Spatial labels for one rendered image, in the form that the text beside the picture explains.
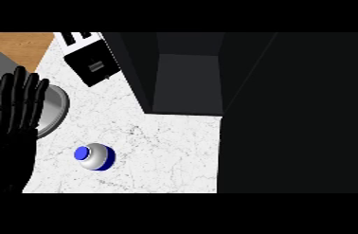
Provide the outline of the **round grey metal plate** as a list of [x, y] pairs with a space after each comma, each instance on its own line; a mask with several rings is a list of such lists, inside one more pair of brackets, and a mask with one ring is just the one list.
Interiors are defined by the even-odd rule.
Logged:
[[45, 93], [39, 138], [45, 138], [58, 129], [68, 112], [70, 95], [60, 86], [51, 84]]

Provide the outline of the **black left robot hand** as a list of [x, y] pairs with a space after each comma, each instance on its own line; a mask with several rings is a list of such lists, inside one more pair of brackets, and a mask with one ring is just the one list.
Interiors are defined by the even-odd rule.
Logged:
[[48, 87], [24, 66], [0, 78], [0, 193], [21, 193], [33, 176]]

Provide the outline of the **dark grey open cabinet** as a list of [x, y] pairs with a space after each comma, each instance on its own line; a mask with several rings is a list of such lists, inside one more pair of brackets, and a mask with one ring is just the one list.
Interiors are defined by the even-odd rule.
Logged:
[[104, 39], [148, 114], [226, 114], [272, 32], [107, 32]]

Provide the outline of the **black and white toaster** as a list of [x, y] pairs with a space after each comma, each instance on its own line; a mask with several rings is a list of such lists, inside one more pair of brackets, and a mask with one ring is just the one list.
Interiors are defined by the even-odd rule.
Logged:
[[55, 32], [65, 62], [89, 87], [121, 71], [98, 32]]

